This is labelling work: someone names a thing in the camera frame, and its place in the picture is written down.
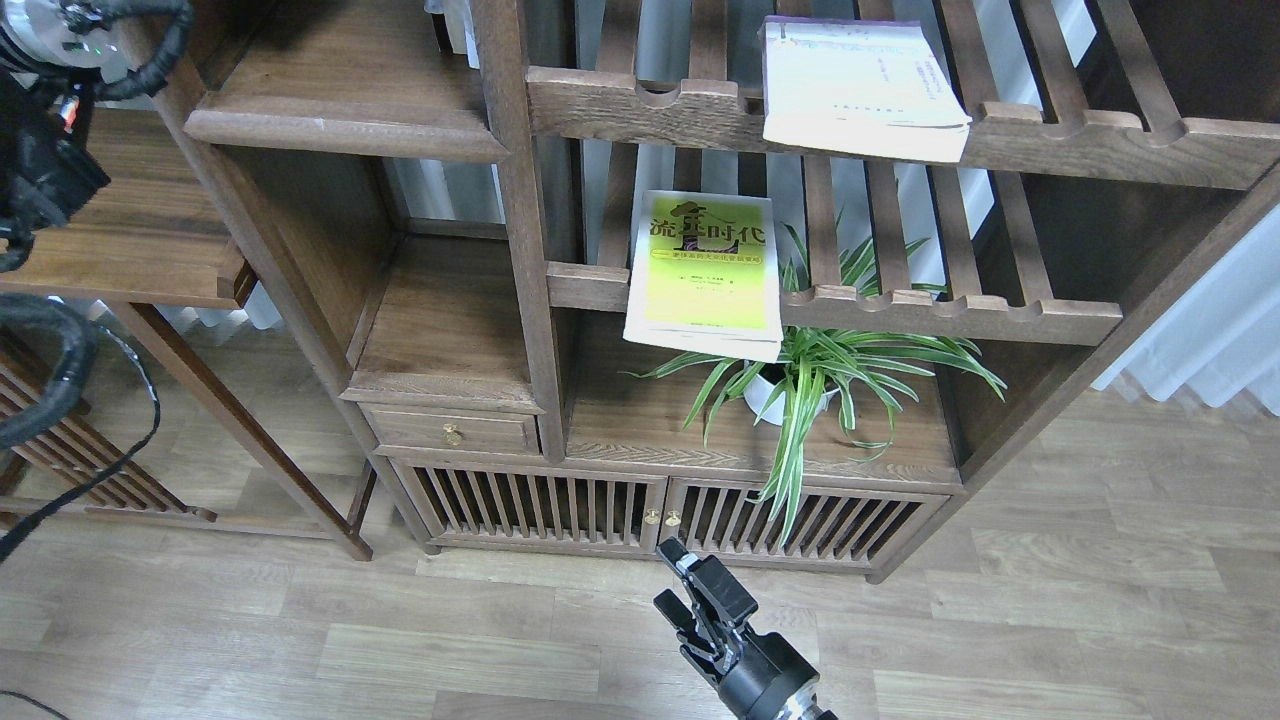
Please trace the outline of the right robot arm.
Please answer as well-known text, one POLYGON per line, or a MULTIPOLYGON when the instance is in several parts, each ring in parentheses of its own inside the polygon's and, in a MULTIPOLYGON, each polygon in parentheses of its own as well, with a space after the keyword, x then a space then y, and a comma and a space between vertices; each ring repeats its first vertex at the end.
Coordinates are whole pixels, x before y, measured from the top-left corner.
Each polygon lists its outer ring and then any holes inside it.
POLYGON ((675 628, 681 655, 735 717, 836 717, 818 705, 820 674, 781 634, 762 635, 749 624, 758 602, 718 557, 700 559, 676 537, 660 542, 657 552, 692 605, 673 591, 659 593, 654 605, 675 628))

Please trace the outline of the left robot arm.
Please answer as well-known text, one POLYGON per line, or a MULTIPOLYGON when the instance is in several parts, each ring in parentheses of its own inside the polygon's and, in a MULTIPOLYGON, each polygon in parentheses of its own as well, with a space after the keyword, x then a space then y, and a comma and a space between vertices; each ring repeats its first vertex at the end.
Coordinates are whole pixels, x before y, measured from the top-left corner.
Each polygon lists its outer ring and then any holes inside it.
MULTIPOLYGON (((152 96, 186 51, 196 20, 191 1, 5 1, 3 4, 3 270, 20 269, 38 231, 65 225, 109 176, 87 142, 97 101, 152 96), (104 67, 116 55, 113 27, 164 15, 168 28, 151 58, 118 79, 104 67)), ((42 328, 61 340, 61 357, 33 405, 3 423, 14 447, 58 424, 79 401, 96 357, 93 329, 63 304, 5 293, 3 322, 42 328)))

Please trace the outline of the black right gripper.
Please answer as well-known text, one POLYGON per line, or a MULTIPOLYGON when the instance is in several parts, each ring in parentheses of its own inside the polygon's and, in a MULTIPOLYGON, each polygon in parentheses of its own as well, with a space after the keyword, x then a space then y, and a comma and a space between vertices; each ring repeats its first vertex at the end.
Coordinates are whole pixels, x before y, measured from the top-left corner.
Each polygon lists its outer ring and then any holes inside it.
POLYGON ((654 606, 675 629, 682 656, 736 719, 822 719, 820 674, 778 633, 748 619, 758 602, 718 557, 699 557, 676 537, 657 553, 684 583, 690 605, 662 591, 654 606))

